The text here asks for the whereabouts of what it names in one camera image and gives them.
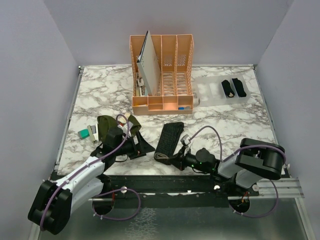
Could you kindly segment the black patterned boxer underwear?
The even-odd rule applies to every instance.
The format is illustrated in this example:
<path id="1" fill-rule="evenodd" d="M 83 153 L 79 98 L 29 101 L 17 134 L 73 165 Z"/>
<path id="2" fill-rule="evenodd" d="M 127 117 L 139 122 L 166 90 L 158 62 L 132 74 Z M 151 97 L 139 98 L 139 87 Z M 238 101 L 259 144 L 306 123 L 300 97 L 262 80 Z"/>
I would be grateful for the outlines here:
<path id="1" fill-rule="evenodd" d="M 168 158 L 174 154 L 184 126 L 183 122 L 171 122 L 163 125 L 154 153 L 154 159 L 157 162 L 165 165 L 171 164 Z"/>

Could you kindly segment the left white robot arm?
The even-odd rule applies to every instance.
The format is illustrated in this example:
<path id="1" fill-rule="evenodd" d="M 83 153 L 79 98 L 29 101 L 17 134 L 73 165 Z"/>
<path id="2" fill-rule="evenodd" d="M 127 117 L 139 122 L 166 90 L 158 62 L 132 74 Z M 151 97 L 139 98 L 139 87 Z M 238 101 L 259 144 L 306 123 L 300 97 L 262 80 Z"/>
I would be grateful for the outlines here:
<path id="1" fill-rule="evenodd" d="M 116 190 L 104 172 L 118 156 L 137 159 L 155 151 L 140 134 L 129 136 L 118 127 L 109 129 L 106 138 L 76 170 L 40 185 L 27 218 L 53 235 L 67 225 L 71 214 L 90 198 L 112 196 Z"/>

